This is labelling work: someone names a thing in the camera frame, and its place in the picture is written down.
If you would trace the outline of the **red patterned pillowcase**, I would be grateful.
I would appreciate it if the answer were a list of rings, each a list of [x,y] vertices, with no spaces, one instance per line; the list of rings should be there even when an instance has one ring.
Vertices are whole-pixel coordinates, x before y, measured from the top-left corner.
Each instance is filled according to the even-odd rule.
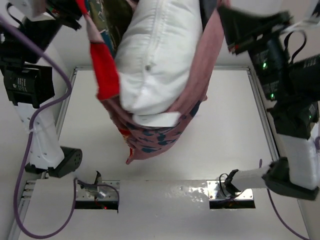
[[[227,0],[79,0],[97,99],[129,146],[127,163],[168,151],[207,99]]]

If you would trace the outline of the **white pillow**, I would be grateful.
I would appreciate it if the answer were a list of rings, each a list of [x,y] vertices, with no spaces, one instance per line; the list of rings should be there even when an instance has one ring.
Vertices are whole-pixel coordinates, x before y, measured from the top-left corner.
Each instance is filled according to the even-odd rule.
[[[141,0],[115,57],[120,104],[146,127],[172,127],[203,33],[197,0]]]

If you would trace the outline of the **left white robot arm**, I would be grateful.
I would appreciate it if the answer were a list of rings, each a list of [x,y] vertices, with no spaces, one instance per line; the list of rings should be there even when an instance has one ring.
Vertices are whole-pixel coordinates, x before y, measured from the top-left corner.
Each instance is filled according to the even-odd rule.
[[[37,10],[37,0],[11,0],[7,7],[14,6],[25,12],[17,30],[45,51],[60,28],[67,26],[74,30],[81,28],[78,23],[81,11],[73,0],[46,0],[44,13]],[[4,27],[0,42],[0,70],[8,99],[14,105],[25,128],[33,119],[32,141],[29,148],[28,173],[48,172],[49,176],[62,178],[74,172],[82,161],[82,151],[77,148],[60,146],[51,108],[32,115],[54,99],[53,70],[50,66],[37,65],[41,58]]]

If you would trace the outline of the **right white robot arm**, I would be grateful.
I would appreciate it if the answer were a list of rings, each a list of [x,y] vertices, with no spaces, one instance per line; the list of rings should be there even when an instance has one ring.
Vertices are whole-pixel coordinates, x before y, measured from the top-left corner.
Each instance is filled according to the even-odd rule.
[[[247,52],[285,155],[265,168],[233,170],[224,189],[234,195],[246,189],[268,189],[278,195],[313,201],[320,191],[320,57],[295,61],[289,53],[294,33],[288,11],[255,15],[226,6],[218,9],[228,50]]]

